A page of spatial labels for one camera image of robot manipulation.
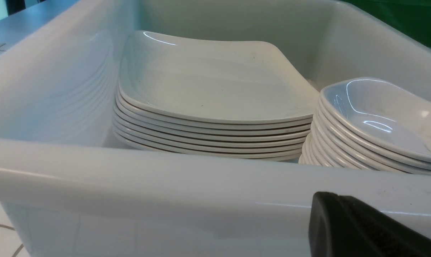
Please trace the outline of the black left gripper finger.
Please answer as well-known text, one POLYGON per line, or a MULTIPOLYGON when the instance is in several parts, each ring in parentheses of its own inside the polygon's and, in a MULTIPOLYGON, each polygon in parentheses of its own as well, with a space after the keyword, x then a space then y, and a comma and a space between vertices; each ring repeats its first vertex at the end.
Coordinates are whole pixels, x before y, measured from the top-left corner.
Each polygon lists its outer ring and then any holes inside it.
POLYGON ((353 197, 316 192, 308 239, 312 257, 431 257, 431 239, 353 197))

